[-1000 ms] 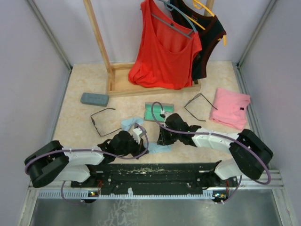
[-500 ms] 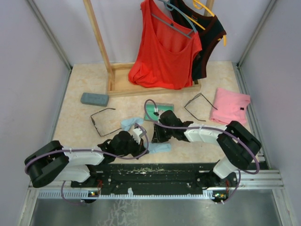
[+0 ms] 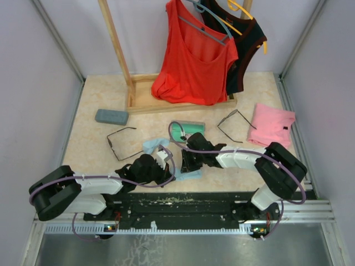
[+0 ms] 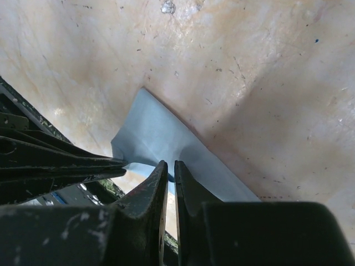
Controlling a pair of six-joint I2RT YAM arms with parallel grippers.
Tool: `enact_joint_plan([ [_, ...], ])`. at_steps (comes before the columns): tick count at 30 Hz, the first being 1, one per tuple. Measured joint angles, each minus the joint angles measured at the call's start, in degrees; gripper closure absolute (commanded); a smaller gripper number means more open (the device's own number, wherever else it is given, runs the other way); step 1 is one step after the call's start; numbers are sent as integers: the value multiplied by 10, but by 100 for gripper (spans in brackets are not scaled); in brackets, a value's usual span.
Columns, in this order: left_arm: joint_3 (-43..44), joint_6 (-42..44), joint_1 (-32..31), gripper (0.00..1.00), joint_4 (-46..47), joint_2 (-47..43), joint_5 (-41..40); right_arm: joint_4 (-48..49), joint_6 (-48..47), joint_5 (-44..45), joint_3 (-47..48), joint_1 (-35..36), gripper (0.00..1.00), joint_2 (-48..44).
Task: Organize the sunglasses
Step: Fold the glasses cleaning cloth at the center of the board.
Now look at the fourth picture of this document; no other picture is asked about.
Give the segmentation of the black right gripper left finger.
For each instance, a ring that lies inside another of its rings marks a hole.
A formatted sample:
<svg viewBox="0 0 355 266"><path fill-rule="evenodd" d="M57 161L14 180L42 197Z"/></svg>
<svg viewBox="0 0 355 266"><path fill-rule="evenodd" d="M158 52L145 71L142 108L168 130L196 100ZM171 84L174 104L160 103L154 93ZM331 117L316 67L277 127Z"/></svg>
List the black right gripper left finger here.
<svg viewBox="0 0 355 266"><path fill-rule="evenodd" d="M105 206L1 208L2 265L162 265L168 166Z"/></svg>

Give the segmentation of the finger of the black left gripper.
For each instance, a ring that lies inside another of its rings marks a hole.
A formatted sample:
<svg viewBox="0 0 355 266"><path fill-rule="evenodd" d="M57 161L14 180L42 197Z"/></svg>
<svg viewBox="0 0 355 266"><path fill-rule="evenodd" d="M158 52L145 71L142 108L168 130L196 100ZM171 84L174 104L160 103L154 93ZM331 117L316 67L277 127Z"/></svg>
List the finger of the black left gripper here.
<svg viewBox="0 0 355 266"><path fill-rule="evenodd" d="M100 156L41 131L1 128L1 170L121 169L127 162Z"/></svg>
<svg viewBox="0 0 355 266"><path fill-rule="evenodd" d="M1 205L20 204L72 185L121 177L124 176L125 173L126 169L121 168L117 171L109 170L108 173L95 175L62 176L1 182Z"/></svg>

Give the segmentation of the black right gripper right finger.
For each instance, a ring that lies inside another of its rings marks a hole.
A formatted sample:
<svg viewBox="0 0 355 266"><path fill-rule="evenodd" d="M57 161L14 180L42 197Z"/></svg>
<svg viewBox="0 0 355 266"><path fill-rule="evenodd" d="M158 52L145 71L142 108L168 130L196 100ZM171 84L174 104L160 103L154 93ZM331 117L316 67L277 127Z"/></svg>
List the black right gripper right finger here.
<svg viewBox="0 0 355 266"><path fill-rule="evenodd" d="M180 265L353 265L334 217L316 202L223 202L176 161Z"/></svg>

